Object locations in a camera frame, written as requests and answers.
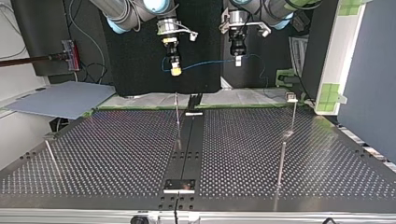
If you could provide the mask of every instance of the white cable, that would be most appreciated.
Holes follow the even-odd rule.
[[[78,82],[78,76],[77,76],[77,73],[76,73],[76,72],[74,72],[74,75],[75,75],[75,81],[76,81],[76,82]]]
[[[166,23],[177,25],[177,26],[179,26],[179,27],[181,27],[181,28],[184,28],[184,29],[186,29],[186,30],[192,32],[192,30],[191,30],[189,27],[187,27],[187,26],[185,26],[185,25],[183,25],[183,24],[181,24],[181,23],[172,22],[172,21],[167,21]]]
[[[102,65],[103,65],[103,68],[102,68],[102,75],[103,75],[103,74],[105,73],[105,71],[106,71],[106,69],[105,69],[105,67],[106,67],[105,56],[103,55],[102,49],[100,48],[100,46],[98,45],[98,43],[96,43],[96,41],[95,41],[90,35],[88,35],[87,33],[85,33],[85,32],[76,24],[76,22],[73,20],[73,16],[72,16],[72,6],[73,6],[74,1],[75,1],[75,0],[72,0],[72,1],[70,2],[70,5],[69,5],[69,18],[70,18],[70,21],[73,23],[74,26],[76,26],[76,28],[77,28],[82,34],[84,34],[85,36],[87,36],[87,37],[92,41],[92,43],[98,48],[98,50],[99,50],[99,52],[100,52],[100,55],[101,55],[101,57],[102,57]]]
[[[134,28],[134,31],[135,31],[135,32],[140,32],[140,29],[141,29],[141,27],[142,27],[142,24],[141,24],[141,22],[140,22],[139,12],[137,11],[137,7],[136,7],[134,1],[131,1],[131,6],[132,6],[132,8],[134,9],[134,14],[136,15],[136,18],[137,18],[137,29]]]
[[[14,14],[14,10],[12,9],[12,7],[10,7],[9,5],[0,2],[0,8],[4,7],[6,9],[8,9],[12,14]],[[14,29],[15,33],[17,33],[20,37],[21,37],[21,32],[19,31],[19,29],[14,25],[14,23],[9,19],[9,17],[6,15],[6,13],[0,9],[0,12],[3,14],[3,16],[6,18],[6,20],[8,21],[8,23],[12,26],[12,28]],[[19,56],[21,54],[23,54],[26,51],[26,47],[23,46],[23,49],[21,49],[19,52],[6,56],[6,57],[0,57],[0,60],[4,60],[4,59],[9,59],[9,58],[13,58],[16,56]]]

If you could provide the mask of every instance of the green tape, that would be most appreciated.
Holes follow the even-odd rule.
[[[95,112],[94,110],[90,110],[90,111],[85,112],[85,113],[82,114],[81,116],[82,116],[84,119],[87,119],[87,118],[90,118],[94,112]]]
[[[340,6],[340,10],[338,11],[338,15],[339,16],[358,15],[361,5],[362,5],[361,0],[341,0],[341,6]]]
[[[290,104],[265,104],[265,105],[198,105],[197,109],[227,109],[227,108],[281,108]]]
[[[325,83],[322,85],[317,111],[333,112],[335,106],[338,104],[338,90],[340,84]]]
[[[292,87],[293,84],[285,84],[283,81],[279,80],[280,76],[285,76],[285,77],[294,77],[294,69],[287,69],[287,70],[277,70],[276,71],[276,86],[278,87]]]

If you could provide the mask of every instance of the black panel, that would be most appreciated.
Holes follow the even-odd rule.
[[[313,98],[317,97],[338,1],[323,1],[322,5],[314,11],[303,71],[303,83],[308,94]]]
[[[250,56],[242,63],[242,67],[236,67],[235,63],[225,63],[224,78],[234,88],[263,88],[275,86],[276,71],[280,69],[290,69],[290,47],[289,36],[294,28],[288,25],[284,30],[275,30],[262,38],[257,35],[257,27],[250,27],[248,30],[246,45],[247,54],[257,54],[261,57]],[[230,54],[231,43],[228,41],[228,34],[224,36],[224,58],[232,59]]]
[[[12,0],[15,17],[31,57],[63,52],[62,40],[70,39],[62,0]],[[38,76],[68,74],[66,62],[33,64]]]
[[[190,0],[180,2],[177,16],[199,33],[195,43],[187,35],[181,37],[182,65],[220,59],[221,0]],[[185,71],[173,78],[161,69],[165,47],[156,35],[157,20],[148,21],[139,33],[117,35],[102,17],[111,58],[111,69],[117,93],[122,96],[147,92],[215,92],[220,88],[220,65],[210,64]]]

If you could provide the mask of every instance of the metal rod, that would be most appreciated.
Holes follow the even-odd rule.
[[[53,156],[53,153],[52,153],[52,149],[50,148],[50,142],[49,142],[49,140],[45,140],[45,142],[46,142],[46,145],[47,145],[47,149],[49,150],[50,157],[52,158],[52,160],[53,160],[54,162],[56,162],[55,157]]]
[[[177,128],[180,130],[180,117],[178,113],[178,94],[175,93],[175,105],[176,105],[176,116],[177,116]]]
[[[286,152],[286,142],[283,142],[282,149],[280,151],[279,175],[277,177],[277,186],[278,187],[280,187],[282,184],[283,163],[285,160],[285,152]]]
[[[35,62],[43,62],[43,61],[49,61],[49,60],[50,60],[49,56],[7,60],[7,61],[0,62],[0,67],[8,67],[8,66],[13,66],[13,65],[20,65],[20,64],[26,64],[26,63],[35,63]]]
[[[297,110],[297,102],[294,103],[293,119],[291,120],[291,131],[292,132],[294,130],[294,121],[296,120],[296,110]]]

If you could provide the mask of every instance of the wire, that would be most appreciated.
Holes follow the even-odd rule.
[[[189,27],[187,27],[187,26],[185,26],[185,25],[183,25],[183,24],[181,24],[181,23],[172,22],[172,21],[167,21],[166,23],[177,25],[177,26],[179,26],[179,27],[181,27],[181,28],[184,28],[184,29],[186,29],[186,30],[188,30],[188,31],[191,32],[191,29],[190,29]]]
[[[101,64],[101,63],[90,63],[90,64],[88,64],[87,66],[85,66],[85,64],[82,63],[81,65],[83,65],[84,70],[85,70],[85,73],[86,73],[86,76],[85,76],[84,81],[87,80],[87,77],[90,77],[94,83],[102,84],[103,78],[104,78],[105,75],[107,74],[107,68],[106,68],[103,64]],[[104,72],[104,73],[99,77],[99,79],[97,79],[97,80],[95,80],[95,79],[89,74],[89,72],[88,72],[88,69],[89,69],[91,66],[93,66],[93,65],[99,65],[99,66],[102,66],[102,67],[105,68],[105,72]]]
[[[21,49],[21,51],[19,51],[18,53],[15,53],[15,54],[12,54],[12,55],[9,55],[9,56],[6,56],[6,57],[0,57],[0,60],[16,57],[18,55],[23,54],[25,51],[26,51],[26,47],[23,47],[23,49]]]
[[[166,60],[166,57],[163,58],[163,63],[162,63],[163,72],[170,72],[171,70],[164,68],[165,60]],[[187,66],[187,67],[183,68],[182,70],[185,71],[185,70],[189,70],[189,69],[192,69],[194,67],[197,67],[197,66],[210,64],[210,63],[230,63],[230,62],[234,62],[234,61],[235,60],[232,59],[232,60],[215,60],[215,61],[207,61],[207,62],[195,63],[195,64],[192,64],[190,66]]]
[[[295,57],[294,57],[294,48],[291,48],[291,58],[293,59],[294,64],[297,64],[296,59],[295,59]],[[305,92],[306,95],[308,96],[308,98],[309,98],[309,100],[311,101],[312,105],[315,106],[315,105],[316,105],[316,104],[315,104],[315,101],[312,99],[312,97],[309,95],[308,91],[306,90],[306,87],[305,87],[305,85],[304,85],[304,83],[303,83],[303,80],[302,80],[301,77],[300,77],[300,74],[299,74],[297,68],[296,68],[296,74],[297,74],[298,79],[300,80],[300,84],[301,84],[301,86],[303,87],[304,92]]]
[[[91,76],[91,74],[88,72],[88,70],[86,69],[86,65],[84,64],[84,62],[80,61],[79,62],[81,64],[82,69],[85,71],[85,78],[82,80],[83,82],[86,82],[88,80],[88,77],[91,78],[91,80],[96,83],[96,80]]]
[[[76,72],[74,72],[74,75],[75,75],[75,81],[76,81],[76,82],[78,82],[78,76],[77,76],[77,73],[76,73]]]
[[[294,7],[295,9],[298,9],[298,10],[312,10],[312,9],[317,8],[317,7],[320,7],[320,5],[322,4],[323,0],[320,0],[319,2],[316,2],[312,7],[300,7],[300,6],[297,6],[294,3],[292,3],[290,0],[285,0],[285,2],[287,4],[289,4],[289,6]]]
[[[78,7],[77,7],[77,10],[76,10],[76,13],[75,13],[75,15],[73,16],[73,20],[75,20],[75,19],[76,19],[77,15],[78,15],[78,13],[79,13],[79,10],[81,9],[81,5],[82,5],[82,0],[79,0]],[[72,24],[73,24],[72,22],[69,22],[69,23],[67,24],[67,27],[69,27],[69,28],[70,28],[70,26],[71,26]]]
[[[258,58],[258,59],[260,59],[260,60],[262,61],[263,69],[262,69],[262,71],[260,72],[260,79],[262,79],[262,75],[264,74],[264,72],[265,72],[265,70],[266,70],[266,67],[267,67],[267,66],[265,65],[265,61],[264,61],[264,59],[263,59],[262,57],[260,57],[260,55],[258,55],[258,54],[249,54],[249,55],[247,55],[247,56],[244,56],[244,59],[248,59],[248,58],[250,58],[251,56],[256,57],[256,58]],[[166,57],[163,58],[162,70],[163,70],[163,72],[170,72],[171,70],[165,69],[165,68],[164,68],[165,60],[166,60]],[[206,62],[201,62],[201,63],[192,64],[192,65],[190,65],[190,66],[184,67],[182,70],[183,70],[183,71],[186,71],[186,70],[192,69],[192,68],[194,68],[194,67],[198,67],[198,66],[205,65],[205,64],[211,64],[211,63],[231,63],[231,62],[235,62],[235,59],[206,61]]]
[[[105,73],[106,73],[105,56],[104,56],[104,54],[103,54],[103,52],[102,52],[102,49],[101,49],[100,46],[98,45],[98,43],[96,43],[96,41],[95,41],[90,35],[88,35],[87,33],[85,33],[85,32],[76,24],[76,22],[74,21],[73,16],[72,16],[72,6],[73,6],[73,3],[74,3],[74,2],[75,2],[75,0],[72,0],[72,1],[70,2],[70,5],[69,5],[69,18],[70,18],[70,21],[73,23],[73,25],[76,26],[76,28],[77,28],[82,34],[84,34],[85,36],[87,36],[87,37],[92,41],[92,43],[98,48],[98,50],[99,50],[99,52],[100,52],[100,55],[101,55],[101,57],[102,57],[102,65],[103,65],[102,76],[104,76]]]
[[[260,76],[259,76],[259,78],[262,79],[262,75],[264,75],[264,72],[265,72],[265,70],[267,69],[267,65],[265,65],[265,60],[264,60],[264,58],[260,57],[260,55],[258,55],[258,54],[249,54],[249,55],[246,57],[246,59],[250,58],[250,56],[254,56],[254,57],[256,57],[256,58],[258,58],[258,59],[260,59],[260,60],[262,61],[263,69],[262,69],[262,71],[260,72]]]
[[[142,22],[140,20],[140,15],[139,12],[137,11],[137,4],[134,1],[131,1],[131,6],[134,9],[134,14],[136,15],[137,18],[137,29],[133,28],[135,32],[140,32],[142,29]]]
[[[12,14],[14,14],[14,10],[13,10],[12,7],[10,7],[9,5],[0,2],[0,7],[4,7],[4,8],[6,8],[6,9],[8,9]],[[0,11],[1,11],[1,13],[3,14],[3,16],[6,18],[6,20],[8,21],[8,23],[12,26],[12,28],[14,29],[14,31],[21,37],[21,32],[20,32],[20,31],[18,30],[18,28],[14,25],[14,23],[12,23],[12,21],[9,19],[9,17],[6,15],[6,13],[5,13],[3,10],[1,10],[1,9],[0,9]],[[23,46],[23,49],[21,49],[19,52],[14,53],[14,54],[12,54],[12,55],[5,56],[5,57],[0,57],[0,60],[9,59],[9,58],[13,58],[13,57],[19,56],[19,55],[23,54],[25,51],[26,51],[26,46]]]

